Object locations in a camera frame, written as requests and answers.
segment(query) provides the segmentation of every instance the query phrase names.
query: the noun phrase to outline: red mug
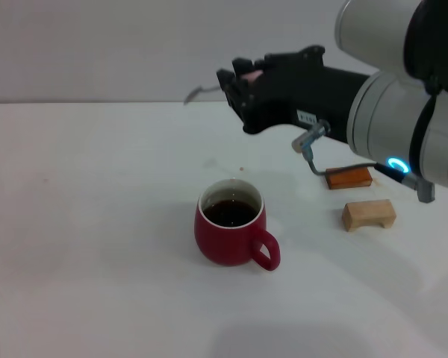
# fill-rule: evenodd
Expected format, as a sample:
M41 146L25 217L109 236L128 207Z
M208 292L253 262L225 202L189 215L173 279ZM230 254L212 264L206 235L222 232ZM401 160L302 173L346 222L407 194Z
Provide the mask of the red mug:
M221 226L206 217L207 209L225 201L239 201L254 209L256 216L241 226ZM239 179L219 181L199 197L194 222L194 236L201 252L214 263L237 266L254 260L268 271L281 262L279 244L266 231L266 209L260 192L250 183ZM261 252L262 245L269 256Z

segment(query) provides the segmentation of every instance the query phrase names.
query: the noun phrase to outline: mug rim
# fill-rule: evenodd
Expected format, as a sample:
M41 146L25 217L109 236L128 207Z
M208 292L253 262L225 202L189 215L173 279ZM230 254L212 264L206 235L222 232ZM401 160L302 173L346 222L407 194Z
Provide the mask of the mug rim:
M248 222L247 224L241 225L241 226L234 226L234 227L229 227L229 226L221 226L218 225L216 223L213 223L211 220L208 219L208 217L206 215L204 215L204 212L202 211L202 196L206 193L206 191L208 191L209 188L211 188L212 186L219 184L219 183L224 183L224 182L232 182L232 181L240 181L241 183L245 183L249 186L251 186L258 194L259 194L259 198L261 199L261 208L259 209L258 214L254 217L253 220L251 220L250 222ZM204 218L205 221L207 221L209 224L213 225L214 227L218 227L219 229L225 229L225 230L236 230L236 229L242 229L244 227L250 226L251 224L253 224L254 222L257 221L257 219L259 219L261 217L262 212L264 211L264 198L262 197L261 192L259 191L259 189L257 189L254 185L252 185L250 182L242 180L242 179L237 179L237 178L231 178L231 179L223 179L223 180L219 180L216 183L211 184L210 186L208 186L204 192L202 192L202 194L199 196L199 200L198 200L198 209L199 209L199 213L201 214L201 216Z

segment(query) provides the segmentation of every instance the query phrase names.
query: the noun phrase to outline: mug handle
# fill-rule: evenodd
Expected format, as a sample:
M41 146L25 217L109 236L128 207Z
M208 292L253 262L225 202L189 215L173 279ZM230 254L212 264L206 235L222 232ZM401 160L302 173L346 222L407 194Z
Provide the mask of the mug handle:
M270 258L261 252L262 245L269 251ZM274 271L281 263L281 251L276 238L263 229L259 229L252 240L252 259L267 271Z

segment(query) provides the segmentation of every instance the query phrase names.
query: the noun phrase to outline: orange wooden block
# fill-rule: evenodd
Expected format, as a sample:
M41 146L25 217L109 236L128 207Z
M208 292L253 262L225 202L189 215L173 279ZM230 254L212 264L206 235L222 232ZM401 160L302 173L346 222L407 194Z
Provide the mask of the orange wooden block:
M372 185L372 176L367 168L349 170L348 172L332 175L332 171L339 168L327 169L327 184L330 190L361 188Z

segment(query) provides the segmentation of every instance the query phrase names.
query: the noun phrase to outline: label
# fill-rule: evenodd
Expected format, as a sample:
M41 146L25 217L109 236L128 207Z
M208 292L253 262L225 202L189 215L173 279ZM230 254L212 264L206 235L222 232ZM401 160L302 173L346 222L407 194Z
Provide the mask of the label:
M300 123L305 123L307 125L317 124L317 116L312 113L304 112L303 110L297 110L297 119Z

